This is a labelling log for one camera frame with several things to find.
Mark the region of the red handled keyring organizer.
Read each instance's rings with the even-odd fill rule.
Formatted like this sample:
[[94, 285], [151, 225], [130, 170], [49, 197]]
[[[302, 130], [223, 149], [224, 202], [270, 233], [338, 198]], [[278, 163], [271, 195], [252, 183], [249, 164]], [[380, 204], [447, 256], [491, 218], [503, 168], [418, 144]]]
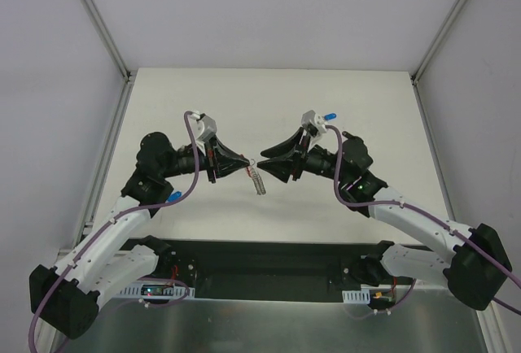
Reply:
[[249, 160], [249, 165], [246, 167], [246, 171], [252, 183], [255, 187], [257, 195], [266, 195], [265, 184], [262, 180], [260, 173], [256, 169], [256, 162], [254, 159]]

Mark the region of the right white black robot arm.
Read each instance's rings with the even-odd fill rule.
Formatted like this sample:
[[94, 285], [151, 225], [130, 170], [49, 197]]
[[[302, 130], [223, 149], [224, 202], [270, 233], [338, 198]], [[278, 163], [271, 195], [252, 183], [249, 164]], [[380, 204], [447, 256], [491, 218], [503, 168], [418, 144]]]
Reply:
[[497, 231], [480, 224], [471, 227], [444, 220], [407, 200], [377, 178], [364, 141], [337, 132], [339, 149], [329, 152], [315, 145], [304, 128], [286, 141], [263, 150], [258, 168], [288, 182], [303, 172], [330, 178], [337, 199], [351, 211], [389, 224], [426, 248], [409, 249], [383, 242], [383, 251], [350, 266], [354, 279], [367, 285], [392, 277], [409, 277], [447, 288], [461, 303], [483, 311], [512, 275], [512, 266]]

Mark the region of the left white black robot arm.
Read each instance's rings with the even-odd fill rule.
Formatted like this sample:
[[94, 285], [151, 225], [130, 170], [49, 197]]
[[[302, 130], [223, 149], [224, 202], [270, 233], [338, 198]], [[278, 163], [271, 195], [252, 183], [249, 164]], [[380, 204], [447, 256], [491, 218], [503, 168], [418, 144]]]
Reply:
[[167, 279], [175, 260], [160, 239], [142, 239], [126, 256], [116, 252], [163, 207], [176, 204], [170, 177], [198, 176], [207, 170], [216, 181], [245, 169], [247, 158], [211, 136], [202, 148], [173, 148], [161, 132], [140, 142], [132, 176], [108, 213], [94, 229], [53, 267], [37, 266], [29, 276], [34, 320], [44, 320], [70, 339], [79, 338], [94, 323], [102, 308], [141, 277]]

